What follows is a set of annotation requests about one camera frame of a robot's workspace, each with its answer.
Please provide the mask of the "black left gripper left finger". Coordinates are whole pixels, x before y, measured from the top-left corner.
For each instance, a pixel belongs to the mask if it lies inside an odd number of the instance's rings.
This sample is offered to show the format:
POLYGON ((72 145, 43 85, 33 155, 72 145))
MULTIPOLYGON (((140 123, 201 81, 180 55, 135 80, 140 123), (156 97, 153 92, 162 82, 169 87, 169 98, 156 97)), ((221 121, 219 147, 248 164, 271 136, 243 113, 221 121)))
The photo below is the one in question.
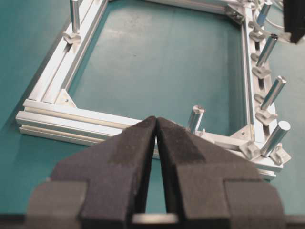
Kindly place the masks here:
POLYGON ((125 229, 145 211, 156 118, 57 163, 28 203, 28 229, 125 229))

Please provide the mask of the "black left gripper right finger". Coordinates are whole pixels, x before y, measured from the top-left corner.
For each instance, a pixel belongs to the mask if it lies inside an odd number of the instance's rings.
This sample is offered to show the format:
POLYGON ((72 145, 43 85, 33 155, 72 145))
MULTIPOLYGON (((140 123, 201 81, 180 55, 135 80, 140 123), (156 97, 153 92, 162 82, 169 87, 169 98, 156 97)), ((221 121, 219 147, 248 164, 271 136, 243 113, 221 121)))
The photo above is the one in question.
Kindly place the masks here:
POLYGON ((278 192, 253 163, 162 117, 156 133, 166 209, 184 228, 285 228, 278 192))

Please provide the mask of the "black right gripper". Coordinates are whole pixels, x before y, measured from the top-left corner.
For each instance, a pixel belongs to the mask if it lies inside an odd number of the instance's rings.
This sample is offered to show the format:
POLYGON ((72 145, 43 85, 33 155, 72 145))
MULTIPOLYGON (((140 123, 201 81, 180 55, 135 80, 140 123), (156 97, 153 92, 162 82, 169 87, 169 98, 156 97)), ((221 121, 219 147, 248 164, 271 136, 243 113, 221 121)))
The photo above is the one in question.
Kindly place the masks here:
POLYGON ((305 35, 305 0, 283 0, 284 31, 290 33, 290 42, 299 43, 305 35))

